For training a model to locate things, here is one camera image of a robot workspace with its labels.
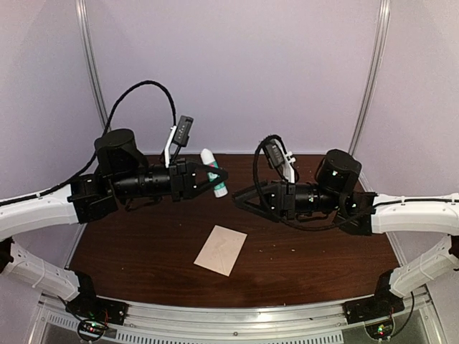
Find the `beige envelope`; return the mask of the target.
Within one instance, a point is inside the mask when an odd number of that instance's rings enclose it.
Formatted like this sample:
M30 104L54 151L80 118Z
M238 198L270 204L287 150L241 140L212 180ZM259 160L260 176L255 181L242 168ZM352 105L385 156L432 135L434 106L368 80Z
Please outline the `beige envelope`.
M194 264L228 277L231 275L246 238L246 233L215 225L194 260Z

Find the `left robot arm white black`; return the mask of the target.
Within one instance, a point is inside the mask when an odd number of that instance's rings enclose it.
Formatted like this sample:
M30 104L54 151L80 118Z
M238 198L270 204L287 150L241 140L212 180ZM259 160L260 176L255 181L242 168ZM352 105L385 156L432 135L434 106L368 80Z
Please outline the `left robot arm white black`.
M1 202L1 275L74 302L88 318L103 312L91 277L34 256L13 237L50 226L97 221L133 199L194 199L228 178L221 168L186 159L150 165L137 149L130 129L117 129L98 138L95 156L98 167L94 173L74 177L55 191Z

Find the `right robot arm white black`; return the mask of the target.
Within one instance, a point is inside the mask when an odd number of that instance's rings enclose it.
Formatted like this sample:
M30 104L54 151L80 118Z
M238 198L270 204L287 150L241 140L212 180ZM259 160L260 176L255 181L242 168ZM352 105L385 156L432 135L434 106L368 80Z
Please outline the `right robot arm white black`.
M321 160L313 183L299 183L291 153L273 145L265 152L281 180L259 182L233 194L236 207L274 222L298 227L314 221L314 214L335 214L331 228L356 236L396 231L437 232L442 239L418 258L384 273L376 294L368 300L368 311L383 316L419 286L458 268L458 195L405 197L357 192L361 164L348 153L333 149Z

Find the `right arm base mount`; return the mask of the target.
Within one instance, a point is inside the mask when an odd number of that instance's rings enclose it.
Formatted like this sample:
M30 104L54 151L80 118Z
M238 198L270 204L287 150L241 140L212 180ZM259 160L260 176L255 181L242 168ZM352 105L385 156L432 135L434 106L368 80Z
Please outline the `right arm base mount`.
M376 341L389 340L395 334L394 315L404 310L398 297L365 297L343 305L349 325L363 323L366 334Z

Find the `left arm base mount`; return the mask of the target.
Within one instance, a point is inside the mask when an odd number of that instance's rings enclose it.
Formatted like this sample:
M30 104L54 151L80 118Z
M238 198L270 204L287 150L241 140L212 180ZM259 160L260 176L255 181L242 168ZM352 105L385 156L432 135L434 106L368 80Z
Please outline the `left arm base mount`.
M108 335L113 330L111 325L123 325L128 312L127 303L101 297L89 301L78 297L61 301L65 310L77 320L77 335L87 343Z

